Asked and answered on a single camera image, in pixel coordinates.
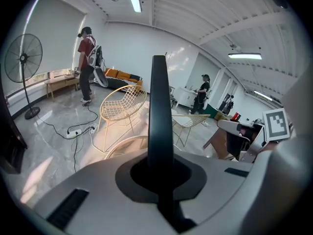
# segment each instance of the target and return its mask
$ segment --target orange cushion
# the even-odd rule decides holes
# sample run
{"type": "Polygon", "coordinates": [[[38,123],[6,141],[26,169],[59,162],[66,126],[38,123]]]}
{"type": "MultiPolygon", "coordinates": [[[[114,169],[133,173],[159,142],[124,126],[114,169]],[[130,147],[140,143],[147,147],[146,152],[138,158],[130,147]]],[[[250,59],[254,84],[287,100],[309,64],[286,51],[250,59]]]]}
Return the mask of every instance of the orange cushion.
{"type": "Polygon", "coordinates": [[[134,82],[134,83],[137,83],[137,82],[138,82],[137,79],[131,79],[131,78],[129,78],[128,81],[131,81],[131,82],[134,82]]]}
{"type": "Polygon", "coordinates": [[[125,73],[125,72],[122,72],[122,71],[119,71],[116,78],[119,78],[119,79],[129,79],[131,78],[131,75],[128,74],[128,73],[125,73]]]}
{"type": "Polygon", "coordinates": [[[106,68],[106,76],[116,77],[118,70],[108,69],[106,68]]]}

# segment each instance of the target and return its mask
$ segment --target wooden bench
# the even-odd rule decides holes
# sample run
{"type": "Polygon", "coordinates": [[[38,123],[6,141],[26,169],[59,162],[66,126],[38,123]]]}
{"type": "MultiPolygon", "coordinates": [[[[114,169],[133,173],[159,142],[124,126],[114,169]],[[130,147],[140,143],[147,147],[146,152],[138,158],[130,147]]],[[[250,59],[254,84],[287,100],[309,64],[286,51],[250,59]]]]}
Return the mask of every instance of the wooden bench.
{"type": "Polygon", "coordinates": [[[79,83],[79,76],[59,76],[56,78],[48,79],[44,82],[46,84],[47,90],[47,98],[49,98],[49,89],[51,92],[52,100],[54,102],[53,91],[58,90],[60,88],[64,88],[66,86],[75,85],[75,90],[77,89],[77,84],[79,83]]]}

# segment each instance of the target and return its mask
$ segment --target cap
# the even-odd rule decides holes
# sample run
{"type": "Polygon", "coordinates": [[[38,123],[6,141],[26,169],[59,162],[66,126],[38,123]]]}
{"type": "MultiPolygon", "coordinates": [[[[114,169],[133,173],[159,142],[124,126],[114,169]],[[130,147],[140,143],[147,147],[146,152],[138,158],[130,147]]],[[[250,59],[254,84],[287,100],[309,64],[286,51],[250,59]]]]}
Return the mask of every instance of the cap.
{"type": "Polygon", "coordinates": [[[82,37],[83,33],[91,34],[91,28],[90,27],[84,27],[82,28],[82,31],[77,35],[78,37],[82,37]]]}

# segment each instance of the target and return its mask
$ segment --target black pants person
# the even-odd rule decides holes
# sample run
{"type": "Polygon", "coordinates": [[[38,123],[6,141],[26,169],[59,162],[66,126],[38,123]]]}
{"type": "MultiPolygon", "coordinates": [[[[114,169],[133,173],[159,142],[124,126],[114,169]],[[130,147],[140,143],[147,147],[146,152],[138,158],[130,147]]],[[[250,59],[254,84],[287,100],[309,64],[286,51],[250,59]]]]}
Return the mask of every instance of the black pants person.
{"type": "Polygon", "coordinates": [[[194,102],[194,108],[191,110],[191,114],[196,113],[196,111],[199,112],[199,114],[202,114],[203,112],[203,103],[204,99],[199,99],[198,96],[195,98],[195,102],[194,102]]]}
{"type": "Polygon", "coordinates": [[[82,68],[82,72],[80,73],[80,76],[79,76],[79,84],[83,93],[84,100],[90,100],[89,92],[91,91],[91,89],[90,89],[90,83],[89,83],[89,76],[92,72],[93,72],[93,67],[87,66],[87,67],[82,68]]]}

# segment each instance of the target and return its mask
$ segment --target window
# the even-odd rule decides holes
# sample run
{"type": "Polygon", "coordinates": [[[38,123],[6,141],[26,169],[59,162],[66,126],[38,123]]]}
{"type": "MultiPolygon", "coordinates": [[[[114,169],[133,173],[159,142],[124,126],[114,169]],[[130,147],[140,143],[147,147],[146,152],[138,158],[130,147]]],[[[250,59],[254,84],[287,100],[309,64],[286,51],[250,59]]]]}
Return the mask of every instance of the window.
{"type": "Polygon", "coordinates": [[[66,75],[68,70],[70,70],[70,69],[62,69],[62,70],[50,71],[50,78],[66,75]]]}
{"type": "Polygon", "coordinates": [[[32,76],[30,79],[28,79],[27,81],[25,81],[25,85],[29,86],[38,82],[42,82],[48,79],[48,73],[41,73],[41,74],[37,74],[32,76]]]}

